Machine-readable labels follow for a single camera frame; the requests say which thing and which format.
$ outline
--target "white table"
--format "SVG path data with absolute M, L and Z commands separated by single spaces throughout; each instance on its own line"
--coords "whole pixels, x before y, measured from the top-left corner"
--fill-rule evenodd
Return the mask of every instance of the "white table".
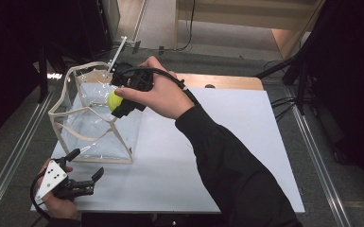
M 286 150 L 265 91 L 190 88 L 214 120 L 231 130 L 273 173 L 296 213 L 304 212 Z M 64 155 L 58 143 L 52 157 Z M 105 174 L 93 196 L 75 200 L 80 212 L 218 213 L 204 188 L 189 141 L 174 126 L 146 108 L 134 164 L 76 163 L 69 174 L 89 180 L 102 166 Z

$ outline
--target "white mount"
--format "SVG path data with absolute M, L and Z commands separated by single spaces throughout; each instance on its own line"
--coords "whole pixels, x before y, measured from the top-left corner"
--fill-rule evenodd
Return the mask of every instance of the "white mount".
M 43 197 L 52 189 L 54 189 L 59 183 L 66 179 L 67 173 L 61 169 L 61 167 L 53 160 L 49 162 L 46 168 L 45 175 L 43 176 L 43 182 L 35 197 L 36 200 L 42 200 Z

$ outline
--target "clear plastic bag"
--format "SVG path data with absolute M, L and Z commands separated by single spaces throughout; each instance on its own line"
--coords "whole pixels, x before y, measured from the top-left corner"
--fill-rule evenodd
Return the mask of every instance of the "clear plastic bag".
M 92 62 L 70 68 L 61 98 L 48 112 L 66 154 L 80 149 L 75 161 L 132 164 L 142 113 L 111 115 L 107 99 L 115 87 L 110 85 L 112 76 L 106 76 L 109 67 Z M 77 91 L 72 92 L 75 84 Z

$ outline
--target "yellow ball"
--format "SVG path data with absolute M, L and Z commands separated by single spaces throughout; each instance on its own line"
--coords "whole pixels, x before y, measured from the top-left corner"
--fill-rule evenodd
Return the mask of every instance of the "yellow ball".
M 122 102 L 123 97 L 117 96 L 114 91 L 109 93 L 107 104 L 111 112 L 116 109 L 116 107 L 120 106 L 120 103 Z

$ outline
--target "person's left hand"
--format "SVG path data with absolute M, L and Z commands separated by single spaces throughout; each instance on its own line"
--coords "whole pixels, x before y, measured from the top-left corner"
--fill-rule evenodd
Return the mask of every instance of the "person's left hand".
M 45 164 L 41 168 L 40 172 L 44 171 L 46 167 L 49 165 L 51 159 L 46 160 Z M 73 171 L 73 168 L 70 166 L 66 167 L 66 172 Z M 38 180 L 38 186 L 43 182 L 43 177 Z M 69 218 L 76 219 L 78 216 L 78 209 L 75 204 L 69 200 L 62 200 L 54 196 L 52 192 L 47 193 L 43 197 L 43 203 L 46 208 L 50 211 L 51 216 L 53 218 Z

